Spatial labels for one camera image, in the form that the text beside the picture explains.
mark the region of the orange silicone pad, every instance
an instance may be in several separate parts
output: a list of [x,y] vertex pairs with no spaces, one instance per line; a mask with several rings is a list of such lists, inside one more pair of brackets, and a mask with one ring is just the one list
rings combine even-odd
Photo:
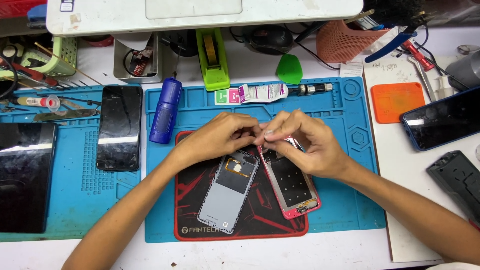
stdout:
[[400,115],[425,105],[419,83],[375,85],[371,89],[375,118],[380,124],[400,123]]

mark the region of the tube of glue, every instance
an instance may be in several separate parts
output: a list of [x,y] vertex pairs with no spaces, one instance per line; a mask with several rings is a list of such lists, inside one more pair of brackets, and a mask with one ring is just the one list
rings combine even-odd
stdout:
[[288,96],[288,87],[286,84],[266,86],[248,86],[244,84],[239,87],[239,95],[241,104],[250,102],[270,103],[286,98]]
[[19,97],[11,98],[10,102],[15,105],[46,107],[51,112],[58,111],[60,108],[60,100],[55,95],[50,95],[48,98],[32,98],[32,97]]

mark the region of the paper note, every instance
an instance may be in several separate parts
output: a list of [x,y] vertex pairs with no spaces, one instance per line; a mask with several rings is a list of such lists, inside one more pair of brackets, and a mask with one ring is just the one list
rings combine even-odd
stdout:
[[354,58],[348,64],[340,64],[340,77],[362,77],[363,60]]
[[240,105],[238,88],[215,91],[215,105]]

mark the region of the computer mouse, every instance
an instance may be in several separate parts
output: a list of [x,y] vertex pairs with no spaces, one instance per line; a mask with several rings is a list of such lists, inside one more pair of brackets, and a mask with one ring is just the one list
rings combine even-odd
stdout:
[[290,31],[278,25],[259,26],[252,31],[248,40],[253,49],[271,55],[285,54],[294,44]]

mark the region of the green basket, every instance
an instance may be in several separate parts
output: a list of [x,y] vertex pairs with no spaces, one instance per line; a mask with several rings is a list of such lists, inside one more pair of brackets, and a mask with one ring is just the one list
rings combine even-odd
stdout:
[[[54,37],[53,38],[53,53],[59,55],[68,62],[65,63],[60,59],[52,56],[51,60],[45,59],[44,54],[26,51],[22,57],[20,65],[27,66],[30,64],[28,58],[35,58],[37,60],[46,62],[47,64],[41,67],[32,68],[49,76],[71,76],[75,74],[77,65],[77,38],[76,37]],[[3,77],[13,78],[11,71],[0,71],[0,81],[6,80]]]

